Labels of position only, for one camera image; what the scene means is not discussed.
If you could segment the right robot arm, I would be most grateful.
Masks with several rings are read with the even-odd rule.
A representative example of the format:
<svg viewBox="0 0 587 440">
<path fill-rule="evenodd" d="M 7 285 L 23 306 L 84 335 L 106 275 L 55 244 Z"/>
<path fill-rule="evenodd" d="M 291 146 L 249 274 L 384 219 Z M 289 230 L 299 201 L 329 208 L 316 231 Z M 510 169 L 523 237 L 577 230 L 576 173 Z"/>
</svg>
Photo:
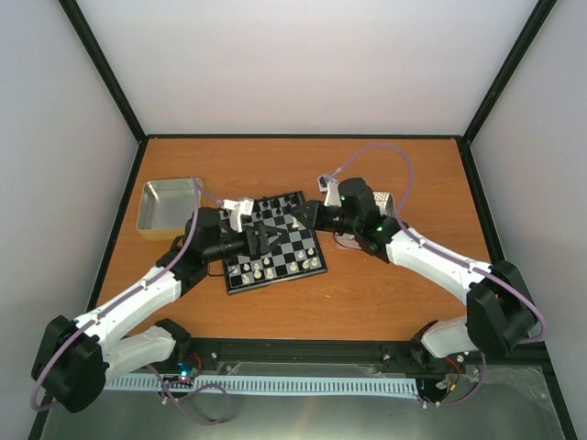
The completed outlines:
<svg viewBox="0 0 587 440">
<path fill-rule="evenodd" d="M 462 317 L 435 321 L 415 338 L 434 358 L 480 351 L 504 358 L 542 323 L 517 267 L 491 265 L 442 247 L 400 221 L 362 178 L 328 181 L 324 201 L 293 208 L 293 217 L 314 230 L 349 236 L 363 252 L 411 270 L 451 293 L 466 307 Z"/>
</svg>

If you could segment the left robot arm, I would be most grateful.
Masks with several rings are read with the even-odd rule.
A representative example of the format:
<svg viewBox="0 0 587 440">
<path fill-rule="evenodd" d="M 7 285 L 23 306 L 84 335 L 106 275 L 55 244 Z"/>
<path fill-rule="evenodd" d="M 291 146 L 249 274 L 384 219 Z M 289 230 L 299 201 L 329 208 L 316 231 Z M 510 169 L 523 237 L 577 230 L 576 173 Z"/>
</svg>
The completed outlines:
<svg viewBox="0 0 587 440">
<path fill-rule="evenodd" d="M 186 332 L 161 321 L 135 336 L 129 331 L 160 308 L 173 303 L 207 275 L 210 263 L 236 256 L 262 257 L 286 236 L 286 230 L 257 223 L 240 231 L 229 227 L 219 210 L 200 207 L 148 272 L 103 305 L 74 319 L 59 315 L 46 326 L 31 377 L 71 413 L 87 408 L 105 385 L 148 364 L 184 367 L 191 347 Z"/>
</svg>

